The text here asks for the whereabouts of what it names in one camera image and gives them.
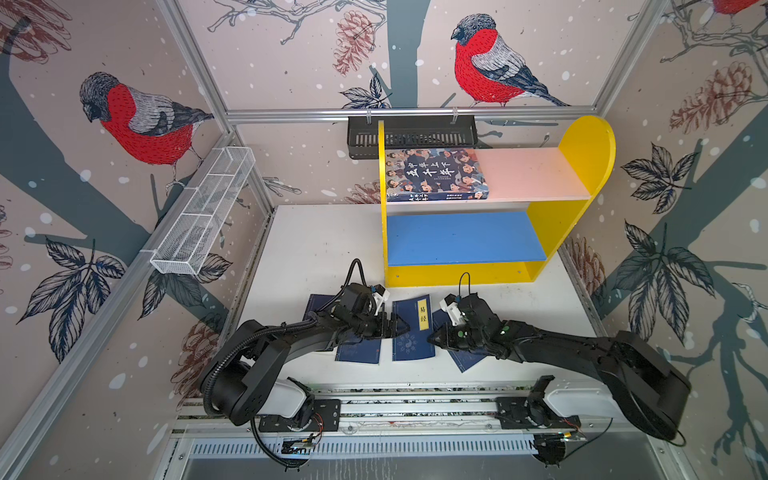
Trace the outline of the large illustrated box book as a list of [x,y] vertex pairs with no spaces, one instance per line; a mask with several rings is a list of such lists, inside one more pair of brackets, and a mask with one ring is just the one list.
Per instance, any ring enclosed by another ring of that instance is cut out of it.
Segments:
[[485,200],[490,189],[474,149],[389,150],[389,202]]

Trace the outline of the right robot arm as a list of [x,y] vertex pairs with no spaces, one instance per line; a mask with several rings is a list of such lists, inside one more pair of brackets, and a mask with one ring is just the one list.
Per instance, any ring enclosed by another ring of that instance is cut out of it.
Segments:
[[449,321],[428,337],[448,351],[541,363],[601,381],[629,422],[660,440],[672,441],[691,393],[689,380],[639,335],[583,337],[502,320],[477,294],[447,295],[441,310]]

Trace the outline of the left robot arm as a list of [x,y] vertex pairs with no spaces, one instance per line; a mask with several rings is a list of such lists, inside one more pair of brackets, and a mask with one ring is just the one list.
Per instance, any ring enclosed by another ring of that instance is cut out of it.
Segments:
[[332,351],[354,340],[398,338],[410,331],[405,320],[384,310],[381,285],[352,283],[301,321],[266,326],[242,323],[209,361],[195,386],[205,413],[242,426],[258,417],[278,417],[303,430],[316,418],[315,395],[295,379],[281,380],[284,365],[315,352]]

